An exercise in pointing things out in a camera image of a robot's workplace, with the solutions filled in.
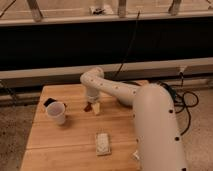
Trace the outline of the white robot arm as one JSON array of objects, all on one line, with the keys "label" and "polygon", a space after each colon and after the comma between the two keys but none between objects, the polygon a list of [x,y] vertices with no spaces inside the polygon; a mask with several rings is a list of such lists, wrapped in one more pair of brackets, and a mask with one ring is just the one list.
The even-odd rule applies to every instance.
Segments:
[{"label": "white robot arm", "polygon": [[100,67],[80,76],[90,103],[104,92],[133,109],[140,171],[189,171],[174,102],[161,85],[132,85],[104,78]]}]

